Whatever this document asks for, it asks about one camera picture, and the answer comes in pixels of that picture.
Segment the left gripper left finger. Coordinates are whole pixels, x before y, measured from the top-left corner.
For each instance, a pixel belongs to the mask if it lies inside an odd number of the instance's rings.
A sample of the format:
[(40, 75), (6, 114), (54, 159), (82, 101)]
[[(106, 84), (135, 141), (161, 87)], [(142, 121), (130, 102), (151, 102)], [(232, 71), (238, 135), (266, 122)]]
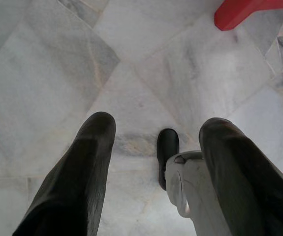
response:
[(97, 235), (115, 132), (115, 120), (106, 112), (96, 112), (83, 123), (13, 235)]

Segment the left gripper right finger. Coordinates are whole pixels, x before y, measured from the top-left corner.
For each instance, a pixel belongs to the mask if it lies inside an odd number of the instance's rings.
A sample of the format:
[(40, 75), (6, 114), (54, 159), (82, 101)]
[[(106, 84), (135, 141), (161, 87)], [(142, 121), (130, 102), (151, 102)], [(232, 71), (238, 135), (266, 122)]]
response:
[(283, 173), (237, 126), (207, 120), (199, 143), (234, 236), (283, 236)]

